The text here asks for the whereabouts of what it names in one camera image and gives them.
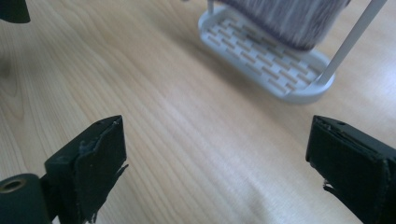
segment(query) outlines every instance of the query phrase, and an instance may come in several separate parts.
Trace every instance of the striped gray cloth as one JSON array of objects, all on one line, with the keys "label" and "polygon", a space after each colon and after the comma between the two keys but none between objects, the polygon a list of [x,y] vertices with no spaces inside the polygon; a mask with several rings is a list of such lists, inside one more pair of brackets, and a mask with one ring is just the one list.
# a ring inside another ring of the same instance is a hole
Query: striped gray cloth
[{"label": "striped gray cloth", "polygon": [[256,23],[282,44],[310,50],[330,30],[350,0],[218,0]]}]

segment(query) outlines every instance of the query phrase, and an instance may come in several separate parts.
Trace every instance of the white rack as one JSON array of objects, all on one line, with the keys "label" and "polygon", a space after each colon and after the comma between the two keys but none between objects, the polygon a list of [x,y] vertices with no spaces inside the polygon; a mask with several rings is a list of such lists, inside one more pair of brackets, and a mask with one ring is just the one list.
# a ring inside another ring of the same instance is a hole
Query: white rack
[{"label": "white rack", "polygon": [[277,44],[231,7],[214,7],[199,20],[202,41],[274,96],[290,103],[317,101],[334,72],[387,0],[372,0],[330,61],[319,51],[301,53]]}]

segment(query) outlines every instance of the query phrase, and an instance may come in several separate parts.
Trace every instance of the white plastic tray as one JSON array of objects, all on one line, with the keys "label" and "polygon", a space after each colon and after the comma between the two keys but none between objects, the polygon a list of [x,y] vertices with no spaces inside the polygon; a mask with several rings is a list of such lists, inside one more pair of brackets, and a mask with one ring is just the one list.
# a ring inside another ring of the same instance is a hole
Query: white plastic tray
[{"label": "white plastic tray", "polygon": [[329,59],[317,50],[300,53],[276,45],[255,24],[230,7],[215,7],[199,20],[201,39],[216,53],[274,96],[292,103],[315,102],[334,80],[317,80]]}]

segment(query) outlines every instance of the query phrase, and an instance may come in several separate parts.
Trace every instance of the wooden surface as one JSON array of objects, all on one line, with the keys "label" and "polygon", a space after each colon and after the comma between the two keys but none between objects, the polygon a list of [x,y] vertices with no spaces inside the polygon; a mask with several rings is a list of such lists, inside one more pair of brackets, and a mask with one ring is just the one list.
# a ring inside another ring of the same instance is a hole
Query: wooden surface
[{"label": "wooden surface", "polygon": [[[318,48],[332,57],[367,0]],[[317,103],[283,103],[201,43],[204,0],[28,1],[0,21],[0,179],[123,115],[130,167],[97,223],[360,223],[305,162],[313,115],[396,147],[396,2]]]}]

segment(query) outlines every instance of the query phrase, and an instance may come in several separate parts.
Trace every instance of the black object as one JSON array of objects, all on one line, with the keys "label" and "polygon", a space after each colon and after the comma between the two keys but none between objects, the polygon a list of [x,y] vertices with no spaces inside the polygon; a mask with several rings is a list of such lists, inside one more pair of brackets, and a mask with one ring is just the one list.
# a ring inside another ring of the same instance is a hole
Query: black object
[{"label": "black object", "polygon": [[95,122],[51,156],[47,173],[0,182],[0,223],[94,222],[125,170],[122,117]]},{"label": "black object", "polygon": [[0,0],[0,19],[13,23],[30,21],[25,0]]},{"label": "black object", "polygon": [[396,150],[352,126],[314,116],[306,160],[323,188],[363,223],[396,223]]}]

